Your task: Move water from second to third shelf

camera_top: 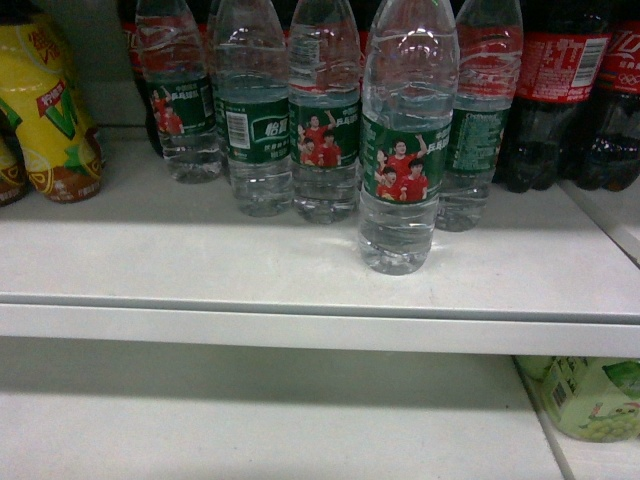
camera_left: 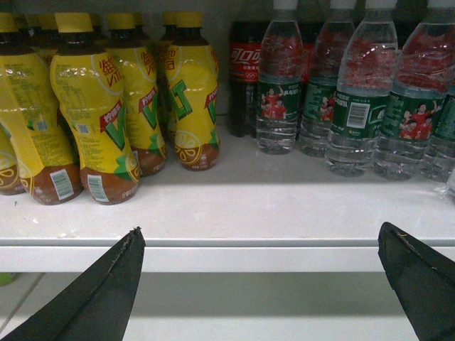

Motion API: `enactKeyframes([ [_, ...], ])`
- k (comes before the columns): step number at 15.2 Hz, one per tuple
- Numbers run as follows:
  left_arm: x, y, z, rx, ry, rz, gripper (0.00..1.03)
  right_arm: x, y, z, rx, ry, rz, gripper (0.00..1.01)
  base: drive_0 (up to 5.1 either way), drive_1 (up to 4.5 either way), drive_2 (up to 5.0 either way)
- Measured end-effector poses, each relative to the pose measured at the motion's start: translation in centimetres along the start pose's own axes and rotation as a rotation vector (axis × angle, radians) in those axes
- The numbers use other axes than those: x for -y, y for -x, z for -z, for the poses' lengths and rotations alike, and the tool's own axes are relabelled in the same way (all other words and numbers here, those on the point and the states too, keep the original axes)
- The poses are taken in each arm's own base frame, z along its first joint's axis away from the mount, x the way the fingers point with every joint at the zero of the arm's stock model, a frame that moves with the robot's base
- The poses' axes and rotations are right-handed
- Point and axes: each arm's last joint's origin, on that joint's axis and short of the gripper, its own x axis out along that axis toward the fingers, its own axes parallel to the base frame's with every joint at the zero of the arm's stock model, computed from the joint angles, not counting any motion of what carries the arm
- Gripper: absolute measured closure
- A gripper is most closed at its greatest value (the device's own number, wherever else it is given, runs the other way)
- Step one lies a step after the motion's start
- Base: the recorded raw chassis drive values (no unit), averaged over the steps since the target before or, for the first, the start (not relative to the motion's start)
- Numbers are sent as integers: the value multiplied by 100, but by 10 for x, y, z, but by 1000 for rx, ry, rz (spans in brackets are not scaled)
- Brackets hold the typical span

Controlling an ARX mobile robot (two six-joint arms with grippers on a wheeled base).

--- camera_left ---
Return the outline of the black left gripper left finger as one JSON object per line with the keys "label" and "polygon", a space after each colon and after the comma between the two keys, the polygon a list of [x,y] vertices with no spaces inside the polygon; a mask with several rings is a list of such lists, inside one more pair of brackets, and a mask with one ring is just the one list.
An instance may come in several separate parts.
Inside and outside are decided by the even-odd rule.
{"label": "black left gripper left finger", "polygon": [[137,295],[145,241],[134,228],[4,340],[122,340]]}

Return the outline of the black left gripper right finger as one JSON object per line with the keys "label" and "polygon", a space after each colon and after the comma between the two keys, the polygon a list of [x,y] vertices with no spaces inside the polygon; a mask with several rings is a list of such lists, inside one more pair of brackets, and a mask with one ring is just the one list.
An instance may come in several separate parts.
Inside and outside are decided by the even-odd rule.
{"label": "black left gripper right finger", "polygon": [[419,340],[454,339],[454,261],[385,222],[378,256]]}

